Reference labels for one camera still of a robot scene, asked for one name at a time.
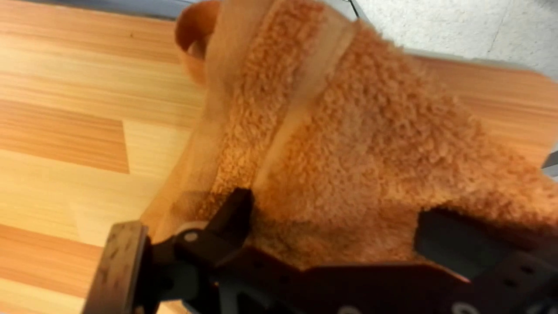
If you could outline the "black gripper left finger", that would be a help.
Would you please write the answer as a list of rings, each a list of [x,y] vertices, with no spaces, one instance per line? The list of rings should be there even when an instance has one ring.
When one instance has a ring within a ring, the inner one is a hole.
[[[253,193],[235,188],[204,228],[186,228],[174,237],[174,256],[205,272],[219,268],[242,249],[253,207]]]

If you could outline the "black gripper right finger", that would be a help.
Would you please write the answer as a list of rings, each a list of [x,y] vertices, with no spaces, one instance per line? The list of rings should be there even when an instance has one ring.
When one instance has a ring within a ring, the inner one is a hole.
[[[558,314],[558,237],[422,212],[415,249],[465,279],[446,314]]]

